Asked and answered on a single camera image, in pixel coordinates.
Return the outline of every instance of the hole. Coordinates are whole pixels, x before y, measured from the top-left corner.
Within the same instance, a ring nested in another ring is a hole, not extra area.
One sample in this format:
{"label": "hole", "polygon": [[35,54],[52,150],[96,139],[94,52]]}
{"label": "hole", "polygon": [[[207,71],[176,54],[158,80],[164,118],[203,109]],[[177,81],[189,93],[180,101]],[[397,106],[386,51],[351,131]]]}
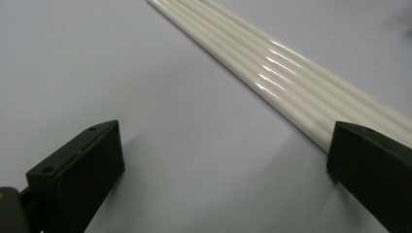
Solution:
{"label": "hole", "polygon": [[42,173],[44,173],[44,174],[50,173],[50,172],[52,172],[52,170],[54,170],[52,167],[46,167],[42,170]]}

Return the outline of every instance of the bundle of white tubes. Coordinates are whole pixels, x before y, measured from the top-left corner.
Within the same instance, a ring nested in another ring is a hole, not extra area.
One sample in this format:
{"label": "bundle of white tubes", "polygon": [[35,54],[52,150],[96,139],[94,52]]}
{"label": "bundle of white tubes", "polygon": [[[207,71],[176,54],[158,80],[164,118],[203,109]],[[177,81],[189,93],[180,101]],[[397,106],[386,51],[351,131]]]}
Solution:
{"label": "bundle of white tubes", "polygon": [[149,0],[328,152],[336,121],[412,148],[412,122],[211,0]]}

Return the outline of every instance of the white rod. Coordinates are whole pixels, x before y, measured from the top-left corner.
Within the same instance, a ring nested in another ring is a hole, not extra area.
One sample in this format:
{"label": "white rod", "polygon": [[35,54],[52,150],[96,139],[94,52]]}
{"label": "white rod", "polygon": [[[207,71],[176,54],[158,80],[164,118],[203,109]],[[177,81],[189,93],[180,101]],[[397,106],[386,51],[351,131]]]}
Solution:
{"label": "white rod", "polygon": [[221,48],[215,45],[206,37],[207,32],[202,32],[191,24],[191,20],[185,20],[176,8],[164,0],[148,0],[154,7],[173,21],[177,26],[190,35],[193,40],[215,56],[233,74],[246,83],[251,89],[266,100],[272,107],[284,115],[291,123],[298,127],[303,133],[311,138],[319,147],[328,151],[330,146],[330,135],[327,134],[318,124],[313,122],[305,114],[297,110],[292,104],[277,96],[270,87],[263,83],[254,74],[250,73],[239,62],[222,52]]}
{"label": "white rod", "polygon": [[282,45],[280,42],[278,42],[276,39],[274,39],[267,33],[251,25],[248,21],[244,20],[241,17],[236,16],[235,14],[221,7],[217,3],[211,0],[200,0],[200,2],[209,6],[216,12],[220,13],[221,15],[227,17],[228,19],[230,19],[237,25],[243,27],[245,30],[249,31],[251,34],[255,35],[256,37],[259,37],[267,45],[276,48],[276,50],[281,51],[283,54],[287,54],[293,60],[298,61],[298,63],[304,64],[304,66],[310,71],[318,74],[320,77],[323,77],[325,82],[320,82],[318,83],[319,85],[322,85],[325,83],[331,83],[335,85],[336,87],[338,87],[339,89],[345,91],[346,96],[340,95],[341,92],[337,92],[336,94],[339,96],[339,98],[342,98],[342,100],[347,100],[345,97],[349,96],[349,98],[351,98],[349,99],[349,103],[356,106],[358,111],[362,111],[362,110],[368,111],[369,109],[372,109],[374,112],[368,112],[370,116],[376,115],[377,117],[385,117],[386,119],[384,119],[384,121],[386,123],[393,122],[399,126],[398,128],[402,130],[406,130],[408,134],[405,134],[404,136],[408,136],[408,135],[410,136],[410,134],[412,134],[412,122],[408,118],[402,116],[401,114],[395,112],[394,110],[379,103],[377,100],[373,99],[372,97],[368,96],[361,90],[357,89],[351,84],[340,79],[336,75],[330,73],[328,70],[316,64],[315,62],[310,61],[309,59],[303,57],[297,52]]}
{"label": "white rod", "polygon": [[411,147],[412,130],[404,127],[412,125],[408,119],[376,107],[379,103],[361,92],[354,95],[359,90],[216,3],[149,2],[324,151],[329,150],[337,120],[370,127]]}
{"label": "white rod", "polygon": [[[266,44],[250,31],[239,26],[207,5],[199,1],[179,0],[179,2],[184,3],[188,8],[191,8],[198,15],[205,18],[227,35],[230,35],[234,40],[245,48],[248,48],[248,50],[256,53],[259,57],[278,60],[277,63],[281,63],[285,69],[293,71],[293,75],[289,75],[288,77],[294,83],[301,85],[302,88],[317,97],[315,99],[310,98],[311,104],[316,105],[318,101],[323,102],[327,105],[327,107],[324,107],[324,112],[329,113],[334,111],[339,113],[339,116],[334,116],[335,120],[361,124],[377,131],[385,132],[389,137],[400,140],[410,136],[411,132],[407,132],[403,127],[388,120],[387,117],[376,113],[376,111],[364,105],[350,93],[342,91],[340,86],[325,82],[323,77],[311,72],[310,69],[305,69],[304,64],[299,64],[298,61],[287,59],[285,57],[287,54],[275,51],[274,47]],[[277,58],[272,52],[276,52],[275,54],[283,59]]]}

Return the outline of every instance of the white table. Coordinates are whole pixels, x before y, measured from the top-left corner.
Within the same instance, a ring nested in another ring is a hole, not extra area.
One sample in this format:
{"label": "white table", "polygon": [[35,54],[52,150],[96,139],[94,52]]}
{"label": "white table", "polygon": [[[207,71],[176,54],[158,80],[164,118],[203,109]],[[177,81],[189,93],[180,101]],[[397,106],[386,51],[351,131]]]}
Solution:
{"label": "white table", "polygon": [[[412,118],[407,0],[218,0]],[[386,232],[327,155],[142,0],[0,3],[0,185],[120,121],[126,171],[87,232]]]}

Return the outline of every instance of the dark green plastic part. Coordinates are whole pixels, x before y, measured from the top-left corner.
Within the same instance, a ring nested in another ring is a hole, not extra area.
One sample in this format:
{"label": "dark green plastic part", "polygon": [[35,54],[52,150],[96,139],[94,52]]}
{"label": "dark green plastic part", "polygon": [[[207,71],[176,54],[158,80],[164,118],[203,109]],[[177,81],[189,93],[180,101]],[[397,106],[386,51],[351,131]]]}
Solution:
{"label": "dark green plastic part", "polygon": [[97,124],[27,172],[45,233],[82,233],[124,171],[119,123]]}
{"label": "dark green plastic part", "polygon": [[412,149],[372,129],[336,122],[327,170],[390,232],[412,232]]}

